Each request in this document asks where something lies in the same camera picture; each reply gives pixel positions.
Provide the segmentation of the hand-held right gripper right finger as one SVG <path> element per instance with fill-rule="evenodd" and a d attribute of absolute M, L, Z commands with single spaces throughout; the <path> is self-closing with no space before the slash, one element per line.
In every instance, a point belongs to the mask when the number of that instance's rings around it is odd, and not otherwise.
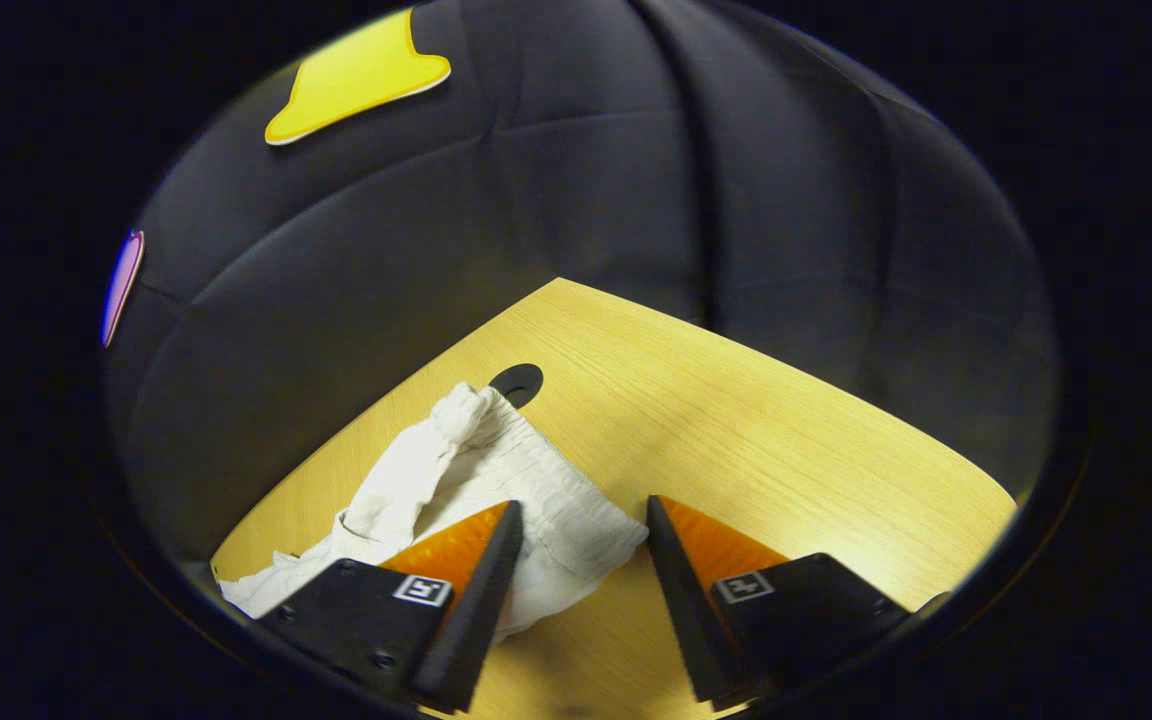
<path fill-rule="evenodd" d="M 764 705 L 867 659 L 948 600 L 918 611 L 828 553 L 791 559 L 675 498 L 646 501 L 647 547 L 692 694 Z"/>

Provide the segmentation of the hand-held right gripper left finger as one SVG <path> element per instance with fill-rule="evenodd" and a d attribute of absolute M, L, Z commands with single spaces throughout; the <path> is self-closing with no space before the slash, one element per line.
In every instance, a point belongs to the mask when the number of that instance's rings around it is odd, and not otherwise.
<path fill-rule="evenodd" d="M 465 712 L 522 539 L 522 505 L 499 502 L 381 564 L 334 561 L 259 626 L 362 691 Z"/>

